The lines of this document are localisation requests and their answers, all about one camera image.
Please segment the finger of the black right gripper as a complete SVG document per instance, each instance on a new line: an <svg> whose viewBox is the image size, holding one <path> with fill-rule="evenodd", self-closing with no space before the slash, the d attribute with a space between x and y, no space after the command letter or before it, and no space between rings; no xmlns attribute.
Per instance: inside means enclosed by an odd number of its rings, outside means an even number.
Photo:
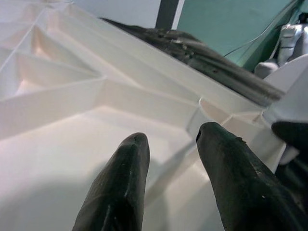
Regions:
<svg viewBox="0 0 308 231"><path fill-rule="evenodd" d="M308 124L278 121L271 125L273 133L288 145L298 150L308 149Z"/></svg>

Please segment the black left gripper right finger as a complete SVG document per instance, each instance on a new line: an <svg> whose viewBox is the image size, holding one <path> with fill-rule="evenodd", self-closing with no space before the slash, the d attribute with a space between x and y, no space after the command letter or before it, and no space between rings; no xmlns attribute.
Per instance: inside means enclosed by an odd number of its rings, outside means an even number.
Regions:
<svg viewBox="0 0 308 231"><path fill-rule="evenodd" d="M206 122L196 144L226 231L308 229L308 217L241 137Z"/></svg>

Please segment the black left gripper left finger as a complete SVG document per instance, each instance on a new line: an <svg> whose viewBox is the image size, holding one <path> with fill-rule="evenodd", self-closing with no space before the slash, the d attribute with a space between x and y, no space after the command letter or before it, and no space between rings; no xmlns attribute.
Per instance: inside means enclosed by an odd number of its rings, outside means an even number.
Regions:
<svg viewBox="0 0 308 231"><path fill-rule="evenodd" d="M126 137L91 184L72 229L140 231L149 163L147 136Z"/></svg>

